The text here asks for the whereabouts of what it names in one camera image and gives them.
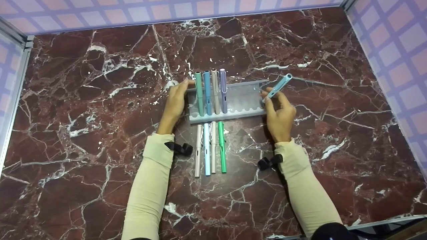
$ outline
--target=arm sleeve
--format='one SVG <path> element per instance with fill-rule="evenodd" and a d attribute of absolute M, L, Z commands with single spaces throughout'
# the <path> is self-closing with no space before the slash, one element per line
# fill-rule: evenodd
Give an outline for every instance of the arm sleeve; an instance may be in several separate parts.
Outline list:
<path fill-rule="evenodd" d="M 164 143 L 170 141 L 174 141 L 174 135 L 153 134 L 147 138 L 142 163 L 129 195 L 122 240 L 159 239 L 159 223 L 173 160 L 173 151 Z"/>
<path fill-rule="evenodd" d="M 295 215 L 310 238 L 320 226 L 329 222 L 342 223 L 328 194 L 314 176 L 305 148 L 290 142 L 275 144 L 275 154 L 282 154 L 279 169 L 285 176 Z"/>

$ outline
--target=pen clip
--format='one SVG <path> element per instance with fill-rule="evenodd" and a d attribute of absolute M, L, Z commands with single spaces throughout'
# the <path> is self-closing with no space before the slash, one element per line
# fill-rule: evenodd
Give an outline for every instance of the pen clip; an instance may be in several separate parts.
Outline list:
<path fill-rule="evenodd" d="M 223 94 L 227 93 L 227 82 L 226 79 L 221 79 L 221 92 Z"/>
<path fill-rule="evenodd" d="M 209 141 L 212 142 L 214 135 L 212 133 L 212 123 L 209 124 Z"/>
<path fill-rule="evenodd" d="M 199 137 L 199 140 L 200 140 L 200 144 L 201 144 L 201 146 L 203 146 L 203 130 L 204 130 L 204 127 L 203 127 L 203 125 L 202 125 L 202 130 L 200 131 L 200 137 Z"/>

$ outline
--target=pen holder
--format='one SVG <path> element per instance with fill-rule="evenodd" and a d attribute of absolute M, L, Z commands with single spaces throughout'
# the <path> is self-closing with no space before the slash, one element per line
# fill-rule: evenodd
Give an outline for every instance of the pen holder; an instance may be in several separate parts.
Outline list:
<path fill-rule="evenodd" d="M 215 106 L 211 104 L 211 115 L 207 114 L 205 102 L 203 102 L 203 115 L 199 113 L 196 89 L 188 89 L 187 97 L 189 103 L 188 111 L 190 116 L 190 124 L 208 123 L 212 121 L 223 121 L 228 119 L 253 117 L 265 114 L 266 111 L 263 108 L 260 90 L 261 87 L 267 83 L 267 80 L 260 80 L 228 84 L 226 113 L 221 111 L 219 114 L 216 114 L 214 110 Z M 213 92 L 214 91 L 211 88 L 212 99 L 215 97 Z"/>

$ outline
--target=red marble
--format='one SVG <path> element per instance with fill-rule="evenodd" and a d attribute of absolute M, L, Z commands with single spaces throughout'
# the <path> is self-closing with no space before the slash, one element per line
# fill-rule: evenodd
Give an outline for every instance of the red marble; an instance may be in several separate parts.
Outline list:
<path fill-rule="evenodd" d="M 167 88 L 225 68 L 228 82 L 291 73 L 292 136 L 345 224 L 427 214 L 426 184 L 340 8 L 40 35 L 0 179 L 4 239 L 119 239 Z M 300 234 L 263 117 L 225 122 L 228 172 L 177 157 L 161 239 Z M 186 117 L 175 134 L 195 145 Z"/>

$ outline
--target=pen cap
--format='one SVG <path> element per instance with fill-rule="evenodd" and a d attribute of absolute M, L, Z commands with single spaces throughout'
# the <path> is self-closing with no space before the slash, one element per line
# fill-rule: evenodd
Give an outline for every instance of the pen cap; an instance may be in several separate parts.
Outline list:
<path fill-rule="evenodd" d="M 219 70 L 219 78 L 221 79 L 221 92 L 224 94 L 227 92 L 227 74 L 224 68 Z"/>
<path fill-rule="evenodd" d="M 203 134 L 203 126 L 199 124 L 197 125 L 196 149 L 202 147 L 202 134 Z"/>
<path fill-rule="evenodd" d="M 222 122 L 218 122 L 218 136 L 219 136 L 219 143 L 224 142 L 224 124 Z"/>
<path fill-rule="evenodd" d="M 212 78 L 212 88 L 213 93 L 219 93 L 219 87 L 218 87 L 218 71 L 216 69 L 212 69 L 211 71 L 211 78 Z"/>
<path fill-rule="evenodd" d="M 211 96 L 211 73 L 209 71 L 205 71 L 203 73 L 203 81 L 205 82 L 205 94 L 206 96 Z"/>
<path fill-rule="evenodd" d="M 216 144 L 217 140 L 216 140 L 216 132 L 217 130 L 218 124 L 216 122 L 211 122 L 211 134 L 212 134 L 212 139 L 211 139 L 211 143 L 212 144 Z"/>
<path fill-rule="evenodd" d="M 196 72 L 196 93 L 197 98 L 203 97 L 203 87 L 202 87 L 202 74 L 200 72 Z"/>

